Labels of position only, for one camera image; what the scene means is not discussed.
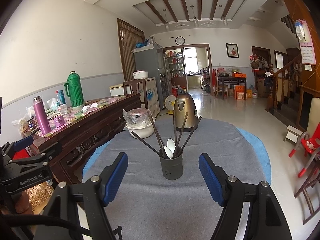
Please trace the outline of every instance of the green thermos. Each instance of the green thermos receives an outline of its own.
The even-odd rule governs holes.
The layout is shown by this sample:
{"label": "green thermos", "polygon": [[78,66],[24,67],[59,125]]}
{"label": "green thermos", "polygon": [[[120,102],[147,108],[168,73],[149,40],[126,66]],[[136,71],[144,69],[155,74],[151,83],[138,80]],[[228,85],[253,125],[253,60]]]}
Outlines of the green thermos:
{"label": "green thermos", "polygon": [[73,108],[82,108],[84,106],[80,76],[75,71],[70,72],[67,83],[64,84],[64,89],[66,90],[67,97],[70,97]]}

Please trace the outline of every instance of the window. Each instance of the window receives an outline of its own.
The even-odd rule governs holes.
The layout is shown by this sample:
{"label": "window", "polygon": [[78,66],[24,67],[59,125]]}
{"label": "window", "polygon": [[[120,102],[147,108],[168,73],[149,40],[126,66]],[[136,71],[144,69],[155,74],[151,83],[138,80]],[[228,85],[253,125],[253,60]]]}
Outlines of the window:
{"label": "window", "polygon": [[276,67],[283,68],[283,55],[276,53]]}
{"label": "window", "polygon": [[193,71],[194,73],[199,72],[196,49],[184,49],[183,52],[186,61],[187,74],[189,71]]}
{"label": "window", "polygon": [[144,32],[118,19],[119,45],[124,81],[133,80],[136,65],[131,51],[136,44],[144,42]]}

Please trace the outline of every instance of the yellow fan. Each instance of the yellow fan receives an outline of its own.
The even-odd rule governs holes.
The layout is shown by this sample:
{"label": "yellow fan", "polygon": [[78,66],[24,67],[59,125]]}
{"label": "yellow fan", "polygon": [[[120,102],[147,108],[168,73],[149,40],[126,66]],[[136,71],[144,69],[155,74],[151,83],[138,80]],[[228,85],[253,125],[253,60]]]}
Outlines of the yellow fan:
{"label": "yellow fan", "polygon": [[173,114],[174,102],[176,101],[176,99],[177,98],[175,96],[168,96],[164,100],[164,105],[165,105],[165,108],[168,109],[168,114]]}

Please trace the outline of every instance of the orange box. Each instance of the orange box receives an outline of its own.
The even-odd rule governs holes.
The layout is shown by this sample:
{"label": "orange box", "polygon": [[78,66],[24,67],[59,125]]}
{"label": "orange box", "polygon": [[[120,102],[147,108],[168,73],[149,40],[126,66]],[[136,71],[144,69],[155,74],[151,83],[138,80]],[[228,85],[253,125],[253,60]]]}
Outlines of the orange box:
{"label": "orange box", "polygon": [[252,89],[247,89],[247,98],[252,98]]}
{"label": "orange box", "polygon": [[236,98],[237,92],[244,92],[244,86],[234,86],[234,97]]}
{"label": "orange box", "polygon": [[247,74],[243,74],[243,73],[232,73],[232,77],[247,77]]}
{"label": "orange box", "polygon": [[244,92],[237,92],[237,100],[244,100]]}

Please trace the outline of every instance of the utensil holder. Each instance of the utensil holder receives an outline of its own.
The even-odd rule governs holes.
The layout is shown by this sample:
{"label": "utensil holder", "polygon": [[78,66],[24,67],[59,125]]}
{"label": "utensil holder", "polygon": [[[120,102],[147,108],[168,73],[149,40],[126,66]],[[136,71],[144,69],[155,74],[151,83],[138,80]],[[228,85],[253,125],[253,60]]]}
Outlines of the utensil holder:
{"label": "utensil holder", "polygon": [[166,179],[174,180],[178,179],[183,174],[183,165],[182,165],[182,153],[179,157],[175,159],[164,159],[160,157],[162,174]]}

